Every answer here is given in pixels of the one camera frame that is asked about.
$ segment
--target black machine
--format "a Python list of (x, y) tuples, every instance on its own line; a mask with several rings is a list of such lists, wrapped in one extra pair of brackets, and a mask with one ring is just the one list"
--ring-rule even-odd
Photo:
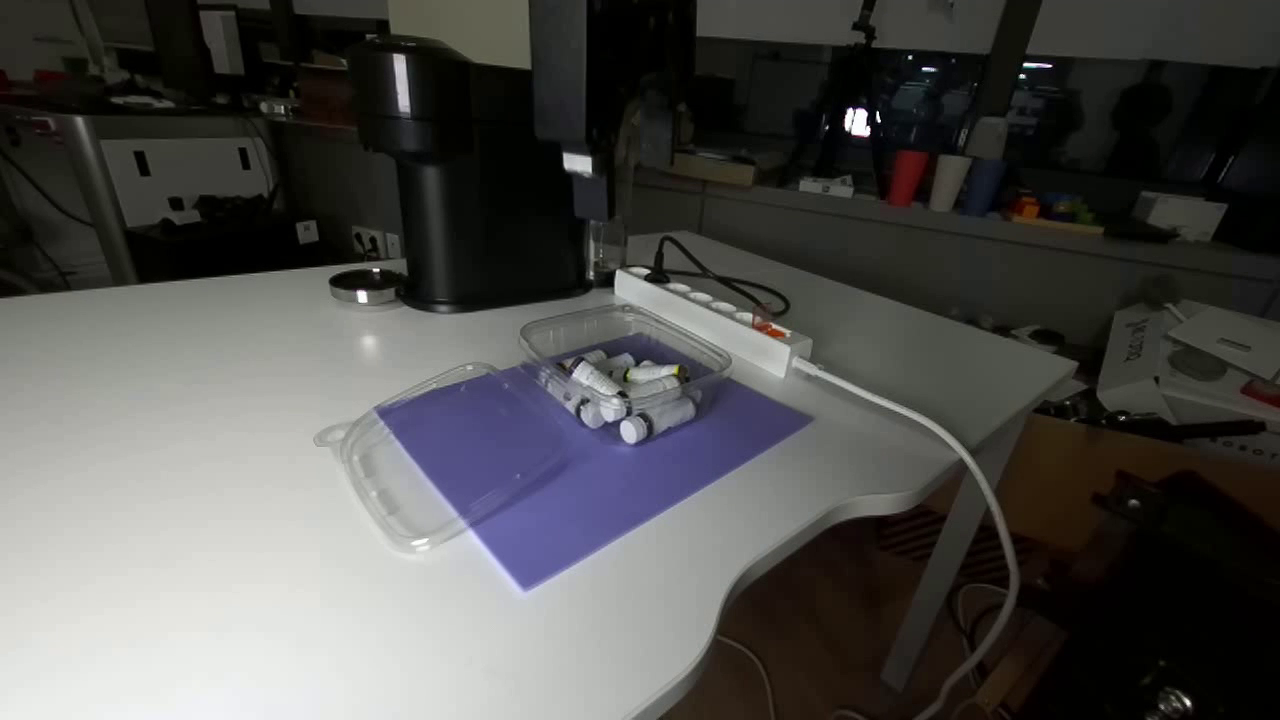
[(359, 142), (401, 176), (411, 309), (588, 287), (583, 221), (618, 208), (624, 110), (645, 86), (693, 76), (693, 12), (693, 0), (528, 0), (533, 71), (405, 38), (352, 52)]

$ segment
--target desk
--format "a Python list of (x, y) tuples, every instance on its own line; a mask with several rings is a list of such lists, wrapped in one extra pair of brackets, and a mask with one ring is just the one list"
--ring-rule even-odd
[[(977, 449), (1007, 445), (1069, 374), (1038, 349), (693, 245), (713, 267), (784, 287), (824, 366)], [(422, 317), (340, 309), (329, 275), (0, 306), (0, 718), (658, 718), (697, 682), (737, 590), (840, 522), (919, 506), (957, 468), (918, 430), (737, 367), (817, 420), (580, 569), (513, 593), (472, 535), (401, 555), (311, 437), (440, 367), (521, 362), (521, 324), (610, 293)], [(938, 619), (919, 598), (908, 630)]]

